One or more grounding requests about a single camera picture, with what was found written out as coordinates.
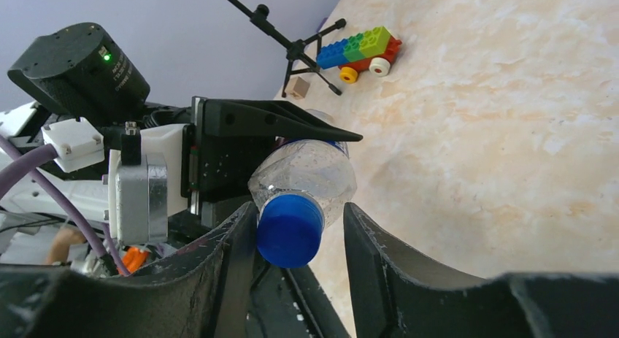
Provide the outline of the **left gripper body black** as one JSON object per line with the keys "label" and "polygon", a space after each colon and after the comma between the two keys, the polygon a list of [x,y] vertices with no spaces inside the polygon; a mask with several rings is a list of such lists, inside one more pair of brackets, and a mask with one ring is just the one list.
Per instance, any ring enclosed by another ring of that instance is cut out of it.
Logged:
{"label": "left gripper body black", "polygon": [[213,228],[249,201],[247,182],[274,147],[267,101],[193,96],[182,138],[181,194]]}

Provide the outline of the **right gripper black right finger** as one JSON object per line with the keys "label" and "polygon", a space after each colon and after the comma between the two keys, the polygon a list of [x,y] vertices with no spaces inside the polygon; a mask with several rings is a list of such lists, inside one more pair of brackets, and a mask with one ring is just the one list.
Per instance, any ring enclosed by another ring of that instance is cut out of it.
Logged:
{"label": "right gripper black right finger", "polygon": [[344,208],[359,337],[616,337],[615,273],[513,272],[489,279],[442,264]]}

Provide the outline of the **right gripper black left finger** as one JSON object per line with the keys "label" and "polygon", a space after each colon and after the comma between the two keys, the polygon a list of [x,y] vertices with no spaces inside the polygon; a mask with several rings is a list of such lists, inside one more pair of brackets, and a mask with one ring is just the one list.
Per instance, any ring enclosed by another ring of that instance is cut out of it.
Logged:
{"label": "right gripper black left finger", "polygon": [[128,277],[64,266],[1,267],[3,337],[244,337],[258,210]]}

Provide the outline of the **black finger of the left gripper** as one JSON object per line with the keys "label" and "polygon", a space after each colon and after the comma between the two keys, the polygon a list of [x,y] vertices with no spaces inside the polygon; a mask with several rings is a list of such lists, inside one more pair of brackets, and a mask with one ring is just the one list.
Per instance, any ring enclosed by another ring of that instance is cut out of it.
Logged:
{"label": "black finger of the left gripper", "polygon": [[216,137],[285,137],[360,142],[363,136],[333,126],[284,100],[207,99],[204,128]]}

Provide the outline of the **clear bottle blue label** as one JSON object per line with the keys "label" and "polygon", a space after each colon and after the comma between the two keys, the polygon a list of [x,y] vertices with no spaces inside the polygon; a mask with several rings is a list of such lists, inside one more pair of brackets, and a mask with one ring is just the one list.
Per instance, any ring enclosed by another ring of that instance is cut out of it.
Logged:
{"label": "clear bottle blue label", "polygon": [[293,194],[318,207],[322,219],[310,224],[323,231],[339,218],[357,189],[348,143],[281,139],[253,172],[248,187],[260,210],[260,224],[272,214],[266,209],[272,199]]}

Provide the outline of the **blue bottle cap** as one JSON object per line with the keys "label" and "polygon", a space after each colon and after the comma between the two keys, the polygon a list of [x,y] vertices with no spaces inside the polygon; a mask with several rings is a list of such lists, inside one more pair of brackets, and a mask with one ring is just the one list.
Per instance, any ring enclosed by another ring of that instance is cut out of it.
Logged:
{"label": "blue bottle cap", "polygon": [[266,261],[281,268],[306,266],[319,250],[324,223],[323,211],[311,196],[273,196],[258,221],[258,251]]}

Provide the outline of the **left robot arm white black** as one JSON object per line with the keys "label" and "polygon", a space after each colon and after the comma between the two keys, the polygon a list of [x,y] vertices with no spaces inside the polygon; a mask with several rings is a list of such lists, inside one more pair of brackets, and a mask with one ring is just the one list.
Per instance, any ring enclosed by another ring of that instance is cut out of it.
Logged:
{"label": "left robot arm white black", "polygon": [[37,37],[7,72],[34,99],[34,114],[9,139],[21,153],[42,143],[42,129],[86,118],[103,136],[104,152],[121,148],[124,124],[142,137],[180,132],[156,151],[166,154],[169,211],[248,193],[247,182],[278,137],[358,142],[361,135],[337,128],[283,100],[208,99],[189,107],[147,100],[150,86],[112,37],[96,23],[78,23]]}

